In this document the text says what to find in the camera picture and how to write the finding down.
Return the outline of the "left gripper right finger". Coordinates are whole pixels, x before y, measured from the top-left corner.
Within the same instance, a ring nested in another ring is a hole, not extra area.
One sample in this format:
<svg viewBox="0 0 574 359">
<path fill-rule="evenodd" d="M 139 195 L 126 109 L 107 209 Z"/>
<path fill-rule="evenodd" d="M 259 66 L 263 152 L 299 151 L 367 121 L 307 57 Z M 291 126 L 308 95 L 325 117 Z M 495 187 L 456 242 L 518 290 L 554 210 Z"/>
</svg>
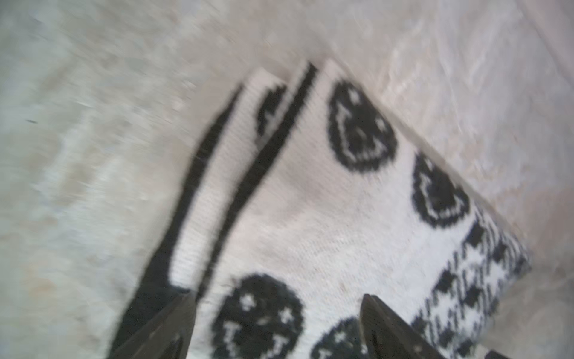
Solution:
<svg viewBox="0 0 574 359">
<path fill-rule="evenodd" d="M 444 359 L 377 296 L 363 296 L 360 327 L 370 358 Z"/>
</svg>

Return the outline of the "black white smiley scarf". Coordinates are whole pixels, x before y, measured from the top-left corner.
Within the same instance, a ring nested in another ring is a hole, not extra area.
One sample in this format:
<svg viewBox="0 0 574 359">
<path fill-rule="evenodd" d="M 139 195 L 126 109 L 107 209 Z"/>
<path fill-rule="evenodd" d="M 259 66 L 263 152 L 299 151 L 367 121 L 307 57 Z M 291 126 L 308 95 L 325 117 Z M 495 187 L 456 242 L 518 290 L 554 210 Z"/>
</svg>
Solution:
<svg viewBox="0 0 574 359">
<path fill-rule="evenodd" d="M 334 61 L 242 81 L 197 146 L 109 355 L 179 293 L 186 358 L 369 358 L 377 296 L 444 358 L 478 348 L 526 249 Z"/>
</svg>

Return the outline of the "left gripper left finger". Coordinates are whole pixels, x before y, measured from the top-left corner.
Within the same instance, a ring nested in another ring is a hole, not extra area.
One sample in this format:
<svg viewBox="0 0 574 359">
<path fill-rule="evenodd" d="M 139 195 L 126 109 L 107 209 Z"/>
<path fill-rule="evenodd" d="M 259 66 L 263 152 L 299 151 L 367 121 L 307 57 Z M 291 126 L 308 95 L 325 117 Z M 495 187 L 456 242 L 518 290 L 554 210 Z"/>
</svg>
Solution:
<svg viewBox="0 0 574 359">
<path fill-rule="evenodd" d="M 180 358 L 188 354 L 193 335 L 196 302 L 193 293 L 179 293 L 161 312 L 122 346 L 112 359 Z"/>
</svg>

